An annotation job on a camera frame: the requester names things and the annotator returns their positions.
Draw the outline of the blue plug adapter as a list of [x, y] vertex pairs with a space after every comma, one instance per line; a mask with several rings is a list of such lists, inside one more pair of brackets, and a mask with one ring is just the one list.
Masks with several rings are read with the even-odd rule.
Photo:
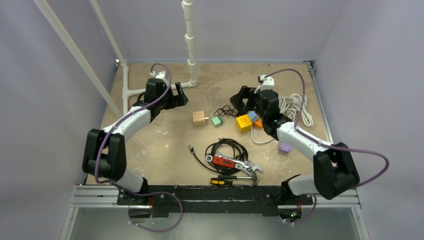
[[247, 113], [247, 116], [249, 117], [252, 123], [256, 122], [260, 118], [254, 111], [249, 111]]

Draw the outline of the orange power strip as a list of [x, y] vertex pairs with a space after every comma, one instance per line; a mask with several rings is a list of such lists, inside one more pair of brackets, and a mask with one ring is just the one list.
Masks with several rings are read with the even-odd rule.
[[258, 119], [252, 125], [257, 129], [262, 129], [263, 128], [263, 121], [262, 121], [262, 119]]

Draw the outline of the yellow cube socket adapter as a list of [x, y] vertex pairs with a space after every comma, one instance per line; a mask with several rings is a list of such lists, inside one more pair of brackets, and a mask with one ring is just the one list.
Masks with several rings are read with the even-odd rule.
[[246, 133], [252, 129], [253, 123], [247, 114], [240, 115], [235, 119], [237, 131], [240, 134]]

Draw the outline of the wooden cube adapter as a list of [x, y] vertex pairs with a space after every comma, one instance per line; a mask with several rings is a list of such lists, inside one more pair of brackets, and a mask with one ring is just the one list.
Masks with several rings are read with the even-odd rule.
[[207, 117], [204, 111], [194, 111], [192, 113], [192, 124], [194, 127], [203, 127], [206, 125], [209, 117]]

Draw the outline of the green cube adapter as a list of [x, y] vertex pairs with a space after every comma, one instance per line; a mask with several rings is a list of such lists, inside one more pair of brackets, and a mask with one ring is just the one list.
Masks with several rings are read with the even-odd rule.
[[219, 127], [223, 124], [223, 119], [220, 115], [217, 115], [211, 119], [211, 122], [214, 127]]

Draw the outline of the purple power strip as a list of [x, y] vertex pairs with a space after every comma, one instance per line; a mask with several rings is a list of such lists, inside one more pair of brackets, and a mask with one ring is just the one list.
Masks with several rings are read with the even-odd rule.
[[289, 144], [281, 141], [278, 146], [278, 151], [280, 153], [288, 154], [292, 151], [292, 147]]

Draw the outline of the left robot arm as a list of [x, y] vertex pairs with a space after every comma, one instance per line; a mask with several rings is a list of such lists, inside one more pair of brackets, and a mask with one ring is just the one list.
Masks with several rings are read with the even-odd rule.
[[158, 78], [150, 78], [129, 112], [103, 129], [91, 129], [86, 138], [82, 171], [94, 176], [97, 183], [111, 183], [129, 191], [138, 205], [149, 199], [148, 181], [127, 167], [126, 142], [141, 128], [150, 124], [162, 110], [182, 107], [189, 101], [182, 84], [171, 86]]

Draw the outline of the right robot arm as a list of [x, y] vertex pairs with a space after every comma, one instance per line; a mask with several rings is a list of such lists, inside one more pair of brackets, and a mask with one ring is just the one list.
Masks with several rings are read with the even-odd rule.
[[293, 120], [280, 112], [275, 91], [255, 92], [254, 88], [244, 85], [230, 98], [230, 103], [240, 114], [255, 112], [267, 135], [287, 143], [312, 162], [312, 174], [295, 175], [281, 183], [280, 196], [284, 202], [292, 204], [307, 194], [332, 200], [360, 183], [348, 147], [342, 142], [333, 145], [297, 127]]

